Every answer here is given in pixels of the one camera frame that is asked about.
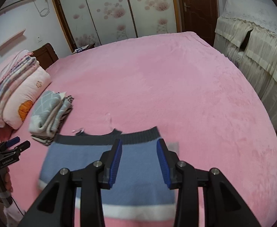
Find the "colour block knit sweater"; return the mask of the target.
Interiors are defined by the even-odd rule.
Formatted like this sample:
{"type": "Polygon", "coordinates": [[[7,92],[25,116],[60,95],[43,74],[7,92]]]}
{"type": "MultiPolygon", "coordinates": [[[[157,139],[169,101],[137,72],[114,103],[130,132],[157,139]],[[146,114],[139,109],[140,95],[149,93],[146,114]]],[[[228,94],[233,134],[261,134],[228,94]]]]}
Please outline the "colour block knit sweater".
{"type": "Polygon", "coordinates": [[[62,168],[83,169],[111,149],[116,139],[122,141],[122,156],[115,184],[102,190],[105,217],[165,221],[175,216],[175,192],[165,185],[156,144],[161,138],[157,127],[124,134],[113,130],[105,135],[57,135],[48,147],[39,177],[44,189],[62,168]]]}

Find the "striped folded garment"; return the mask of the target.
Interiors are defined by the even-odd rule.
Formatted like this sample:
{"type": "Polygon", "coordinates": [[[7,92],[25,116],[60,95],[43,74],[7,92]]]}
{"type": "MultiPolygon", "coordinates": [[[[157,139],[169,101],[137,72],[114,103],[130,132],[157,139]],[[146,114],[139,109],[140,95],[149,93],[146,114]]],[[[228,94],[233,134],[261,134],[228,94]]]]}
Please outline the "striped folded garment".
{"type": "Polygon", "coordinates": [[[63,103],[62,107],[60,108],[53,125],[51,126],[51,136],[50,137],[31,135],[31,138],[44,144],[44,145],[50,145],[53,142],[56,134],[59,133],[61,127],[63,126],[65,118],[71,112],[71,110],[73,108],[73,105],[72,105],[73,101],[74,101],[74,97],[72,97],[71,95],[68,95],[65,97],[64,103],[63,103]]]}

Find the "pink cartoon folded quilt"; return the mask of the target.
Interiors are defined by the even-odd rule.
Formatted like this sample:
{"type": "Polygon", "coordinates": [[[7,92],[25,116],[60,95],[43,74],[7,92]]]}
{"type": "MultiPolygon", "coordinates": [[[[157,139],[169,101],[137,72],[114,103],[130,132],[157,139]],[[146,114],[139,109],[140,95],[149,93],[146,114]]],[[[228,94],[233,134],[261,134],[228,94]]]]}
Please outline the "pink cartoon folded quilt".
{"type": "Polygon", "coordinates": [[[0,128],[9,125],[14,130],[20,128],[33,104],[51,83],[50,75],[38,67],[28,77],[13,83],[0,100],[0,128]]]}

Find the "striped folded thin quilt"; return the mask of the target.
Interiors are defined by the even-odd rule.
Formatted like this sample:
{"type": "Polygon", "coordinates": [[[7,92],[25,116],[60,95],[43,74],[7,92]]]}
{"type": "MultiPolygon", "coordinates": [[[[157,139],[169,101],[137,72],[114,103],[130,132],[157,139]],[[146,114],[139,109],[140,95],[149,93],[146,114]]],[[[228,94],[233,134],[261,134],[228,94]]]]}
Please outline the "striped folded thin quilt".
{"type": "Polygon", "coordinates": [[[11,95],[39,66],[33,53],[24,49],[11,57],[0,71],[0,128],[5,126],[3,110],[11,95]]]}

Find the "dark wooden headboard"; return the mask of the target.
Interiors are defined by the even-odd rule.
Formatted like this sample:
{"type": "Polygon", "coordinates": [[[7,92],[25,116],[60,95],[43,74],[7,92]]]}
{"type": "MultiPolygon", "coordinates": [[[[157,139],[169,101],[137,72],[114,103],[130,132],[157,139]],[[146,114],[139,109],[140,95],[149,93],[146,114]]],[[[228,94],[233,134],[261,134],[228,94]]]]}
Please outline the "dark wooden headboard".
{"type": "Polygon", "coordinates": [[[34,50],[33,56],[40,63],[40,66],[44,70],[49,68],[53,63],[55,63],[59,59],[50,43],[46,43],[39,49],[34,50]]]}

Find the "small box on nightstand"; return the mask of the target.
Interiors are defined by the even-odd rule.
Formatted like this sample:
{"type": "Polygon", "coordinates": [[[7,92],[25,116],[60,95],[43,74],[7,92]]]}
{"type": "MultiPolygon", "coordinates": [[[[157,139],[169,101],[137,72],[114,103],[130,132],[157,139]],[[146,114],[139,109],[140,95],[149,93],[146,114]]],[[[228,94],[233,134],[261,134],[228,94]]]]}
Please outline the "small box on nightstand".
{"type": "Polygon", "coordinates": [[[89,50],[89,49],[93,49],[94,47],[95,47],[95,43],[89,44],[89,45],[86,45],[86,46],[82,46],[80,48],[75,49],[74,52],[72,52],[72,54],[76,54],[76,53],[80,53],[80,52],[83,52],[83,51],[86,51],[86,50],[89,50]]]}

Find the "pink plush bed blanket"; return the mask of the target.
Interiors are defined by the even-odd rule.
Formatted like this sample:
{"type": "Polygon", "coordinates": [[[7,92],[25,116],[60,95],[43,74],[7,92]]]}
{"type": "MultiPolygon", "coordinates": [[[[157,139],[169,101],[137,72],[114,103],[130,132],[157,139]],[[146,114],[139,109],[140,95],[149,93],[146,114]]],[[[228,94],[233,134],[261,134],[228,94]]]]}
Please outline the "pink plush bed blanket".
{"type": "MultiPolygon", "coordinates": [[[[222,170],[262,226],[277,220],[277,137],[242,73],[195,33],[123,40],[59,59],[46,90],[74,97],[62,133],[159,129],[196,168],[222,170]]],[[[15,132],[31,140],[33,107],[15,132]]]]}

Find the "floral sliding wardrobe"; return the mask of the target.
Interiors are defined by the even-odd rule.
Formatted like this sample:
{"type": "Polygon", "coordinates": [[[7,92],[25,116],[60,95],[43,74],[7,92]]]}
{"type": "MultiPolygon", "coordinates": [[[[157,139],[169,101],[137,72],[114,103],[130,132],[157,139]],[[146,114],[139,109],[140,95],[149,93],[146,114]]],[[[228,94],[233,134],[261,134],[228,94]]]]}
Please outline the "floral sliding wardrobe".
{"type": "Polygon", "coordinates": [[[180,30],[176,0],[52,0],[71,50],[180,30]]]}

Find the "cream ruffled covered furniture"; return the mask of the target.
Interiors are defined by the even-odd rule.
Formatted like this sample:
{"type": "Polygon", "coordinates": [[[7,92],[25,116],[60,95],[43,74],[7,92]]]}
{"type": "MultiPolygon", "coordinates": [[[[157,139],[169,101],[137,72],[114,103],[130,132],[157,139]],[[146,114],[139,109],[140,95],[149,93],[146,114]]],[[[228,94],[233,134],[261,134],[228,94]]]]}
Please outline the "cream ruffled covered furniture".
{"type": "Polygon", "coordinates": [[[277,7],[227,0],[217,19],[214,48],[243,73],[277,130],[277,7]]]}

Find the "dark brown wooden door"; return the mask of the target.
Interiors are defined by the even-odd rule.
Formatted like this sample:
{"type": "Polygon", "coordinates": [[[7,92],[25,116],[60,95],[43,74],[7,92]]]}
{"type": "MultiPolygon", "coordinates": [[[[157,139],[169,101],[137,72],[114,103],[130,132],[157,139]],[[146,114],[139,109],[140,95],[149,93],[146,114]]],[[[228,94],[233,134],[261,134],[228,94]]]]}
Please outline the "dark brown wooden door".
{"type": "Polygon", "coordinates": [[[217,0],[179,0],[182,31],[195,32],[209,45],[214,45],[218,18],[217,0]]]}

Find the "pink wall shelf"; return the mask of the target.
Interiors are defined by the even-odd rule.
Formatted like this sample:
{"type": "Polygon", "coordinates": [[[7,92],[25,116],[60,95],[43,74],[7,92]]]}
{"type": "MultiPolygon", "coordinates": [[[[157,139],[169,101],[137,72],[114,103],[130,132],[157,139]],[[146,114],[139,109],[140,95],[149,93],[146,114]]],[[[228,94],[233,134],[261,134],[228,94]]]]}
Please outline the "pink wall shelf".
{"type": "Polygon", "coordinates": [[[4,42],[2,42],[0,44],[0,51],[2,51],[4,48],[6,48],[10,43],[12,43],[13,41],[17,40],[18,38],[20,38],[24,32],[26,31],[26,29],[22,29],[21,31],[17,32],[16,34],[14,34],[13,36],[11,36],[10,38],[8,38],[7,40],[5,40],[4,42]]]}

